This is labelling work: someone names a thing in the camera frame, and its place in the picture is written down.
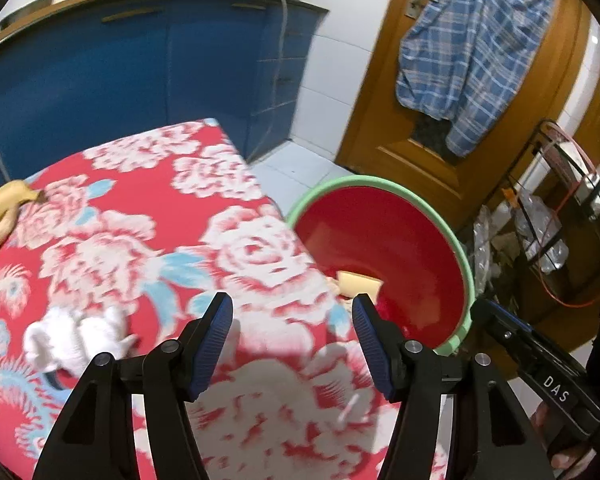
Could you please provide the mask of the pale yellow sponge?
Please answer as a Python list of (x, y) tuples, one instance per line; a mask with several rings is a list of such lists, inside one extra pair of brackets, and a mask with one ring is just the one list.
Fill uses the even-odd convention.
[(369, 296), (374, 304), (376, 304), (381, 286), (384, 284), (379, 278), (350, 271), (338, 271), (336, 281), (340, 296), (353, 299), (363, 294)]

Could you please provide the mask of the blue kitchen cabinet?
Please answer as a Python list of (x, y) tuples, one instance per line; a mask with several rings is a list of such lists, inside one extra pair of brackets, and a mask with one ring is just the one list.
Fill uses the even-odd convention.
[(254, 159), (290, 135), (326, 10), (296, 0), (88, 0), (0, 41), (0, 185), (214, 118)]

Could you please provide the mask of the white knitted sock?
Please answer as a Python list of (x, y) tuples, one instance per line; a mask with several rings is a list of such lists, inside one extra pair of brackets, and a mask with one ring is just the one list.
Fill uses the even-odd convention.
[(79, 378), (99, 353), (122, 359), (137, 341), (118, 306), (94, 314), (51, 307), (26, 328), (22, 348), (26, 361), (39, 372), (64, 370)]

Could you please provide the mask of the red floral phoenix tablecloth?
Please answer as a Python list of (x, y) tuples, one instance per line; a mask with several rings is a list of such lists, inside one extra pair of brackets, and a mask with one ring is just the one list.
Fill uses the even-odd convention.
[(0, 461), (36, 460), (73, 379), (45, 376), (23, 334), (51, 308), (113, 310), (137, 353), (222, 290), (234, 321), (187, 407), (213, 479), (373, 479), (398, 410), (374, 388), (350, 316), (212, 119), (127, 136), (35, 174), (0, 249)]

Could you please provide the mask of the red basin green rim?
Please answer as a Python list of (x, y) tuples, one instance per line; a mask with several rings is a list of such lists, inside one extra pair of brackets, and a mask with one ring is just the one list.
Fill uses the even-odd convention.
[(381, 281), (378, 312), (405, 336), (440, 356), (460, 348), (471, 326), (474, 277), (464, 247), (426, 200), (354, 174), (307, 192), (287, 223), (323, 274)]

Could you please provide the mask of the yellow banana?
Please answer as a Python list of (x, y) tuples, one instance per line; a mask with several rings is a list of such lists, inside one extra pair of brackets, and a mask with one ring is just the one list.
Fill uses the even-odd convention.
[(25, 203), (44, 203), (43, 190), (32, 190), (26, 181), (12, 180), (0, 187), (0, 220), (9, 209), (18, 208)]

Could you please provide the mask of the wooden door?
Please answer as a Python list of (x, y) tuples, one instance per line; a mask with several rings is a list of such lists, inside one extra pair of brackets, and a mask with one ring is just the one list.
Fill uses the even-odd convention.
[(568, 103), (590, 25), (583, 0), (390, 0), (337, 162), (464, 226)]

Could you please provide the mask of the blue plaid shirt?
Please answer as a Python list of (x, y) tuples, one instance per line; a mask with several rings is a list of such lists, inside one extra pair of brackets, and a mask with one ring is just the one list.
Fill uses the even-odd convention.
[(451, 126), (443, 144), (464, 158), (518, 93), (554, 0), (438, 0), (403, 36), (396, 99)]

